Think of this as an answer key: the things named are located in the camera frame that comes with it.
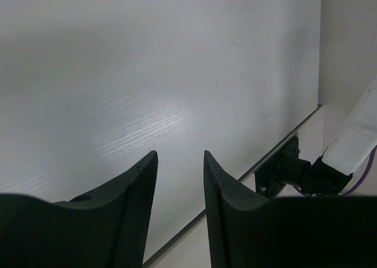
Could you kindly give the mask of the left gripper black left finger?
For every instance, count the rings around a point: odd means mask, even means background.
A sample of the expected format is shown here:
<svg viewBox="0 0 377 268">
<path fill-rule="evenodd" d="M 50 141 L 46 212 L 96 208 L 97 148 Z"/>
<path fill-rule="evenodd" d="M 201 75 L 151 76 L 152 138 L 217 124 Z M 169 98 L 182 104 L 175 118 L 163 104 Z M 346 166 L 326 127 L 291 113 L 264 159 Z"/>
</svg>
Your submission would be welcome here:
<svg viewBox="0 0 377 268">
<path fill-rule="evenodd" d="M 158 155 L 70 201 L 1 195 L 2 267 L 141 267 Z"/>
</svg>

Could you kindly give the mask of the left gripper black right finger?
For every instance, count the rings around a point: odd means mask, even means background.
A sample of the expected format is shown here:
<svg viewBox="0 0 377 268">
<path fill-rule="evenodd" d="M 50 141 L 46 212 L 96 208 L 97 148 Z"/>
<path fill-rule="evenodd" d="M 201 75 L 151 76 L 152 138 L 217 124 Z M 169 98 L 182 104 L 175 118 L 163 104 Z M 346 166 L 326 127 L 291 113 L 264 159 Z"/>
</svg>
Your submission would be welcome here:
<svg viewBox="0 0 377 268">
<path fill-rule="evenodd" d="M 212 267 L 375 267 L 375 197 L 269 200 L 204 153 Z"/>
</svg>

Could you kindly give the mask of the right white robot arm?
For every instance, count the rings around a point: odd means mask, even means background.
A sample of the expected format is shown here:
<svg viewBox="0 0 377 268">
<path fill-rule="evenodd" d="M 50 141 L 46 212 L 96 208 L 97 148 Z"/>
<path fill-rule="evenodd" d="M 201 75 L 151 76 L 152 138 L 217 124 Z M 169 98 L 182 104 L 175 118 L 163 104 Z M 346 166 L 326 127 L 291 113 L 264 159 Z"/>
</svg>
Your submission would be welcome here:
<svg viewBox="0 0 377 268">
<path fill-rule="evenodd" d="M 334 141 L 312 164 L 283 156 L 274 181 L 291 185 L 302 195 L 337 196 L 366 157 L 376 154 L 376 81 L 372 81 Z"/>
</svg>

